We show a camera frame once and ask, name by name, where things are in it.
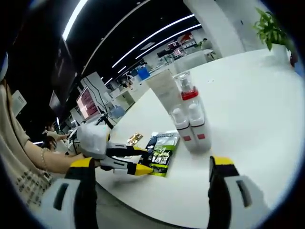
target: desk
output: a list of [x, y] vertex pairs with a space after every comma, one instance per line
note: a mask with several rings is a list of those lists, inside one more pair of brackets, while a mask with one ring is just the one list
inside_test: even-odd
[[[303, 158], [304, 83], [268, 50], [222, 58], [190, 70], [211, 125], [212, 149], [230, 157], [274, 209], [291, 188]], [[149, 90], [121, 119], [111, 141], [126, 143], [135, 132], [174, 129]], [[96, 169], [96, 180], [131, 208], [181, 227], [206, 228], [209, 219], [209, 156], [190, 154], [180, 141], [166, 178], [118, 176]]]

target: black ceiling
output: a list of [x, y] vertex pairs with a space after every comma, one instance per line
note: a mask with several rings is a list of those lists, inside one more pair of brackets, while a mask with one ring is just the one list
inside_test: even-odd
[[[80, 12], [67, 39], [78, 72], [109, 30], [142, 0], [88, 0]], [[19, 89], [28, 104], [18, 119], [29, 135], [42, 131], [46, 121], [54, 121], [49, 108], [51, 72], [57, 45], [78, 0], [50, 0], [24, 23], [11, 48], [9, 79]], [[141, 47], [160, 42], [173, 34], [198, 24], [195, 17], [180, 22], [151, 38], [133, 51], [117, 66], [112, 65], [132, 47], [160, 28], [190, 15], [183, 0], [151, 0], [130, 15], [104, 41], [90, 62], [84, 75], [97, 71], [107, 81], [116, 77], [124, 66], [131, 66], [141, 54]], [[77, 93], [71, 96], [75, 100]]]

